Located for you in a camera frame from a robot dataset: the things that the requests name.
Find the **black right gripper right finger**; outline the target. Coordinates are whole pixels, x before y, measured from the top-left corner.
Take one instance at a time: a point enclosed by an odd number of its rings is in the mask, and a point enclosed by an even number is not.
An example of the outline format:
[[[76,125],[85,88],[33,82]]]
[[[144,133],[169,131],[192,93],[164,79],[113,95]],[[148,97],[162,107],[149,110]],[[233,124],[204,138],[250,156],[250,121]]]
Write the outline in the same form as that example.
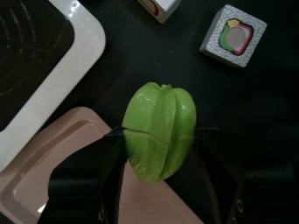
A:
[[[238,156],[244,142],[218,129],[198,129],[196,148],[214,224],[240,224],[244,174]]]

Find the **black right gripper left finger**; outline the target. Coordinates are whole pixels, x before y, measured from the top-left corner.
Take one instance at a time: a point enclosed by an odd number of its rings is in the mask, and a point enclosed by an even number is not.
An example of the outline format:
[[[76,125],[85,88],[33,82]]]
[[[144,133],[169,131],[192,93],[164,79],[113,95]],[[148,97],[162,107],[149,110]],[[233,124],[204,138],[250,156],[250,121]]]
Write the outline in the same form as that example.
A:
[[[37,224],[117,224],[125,162],[122,130],[116,128],[52,170]]]

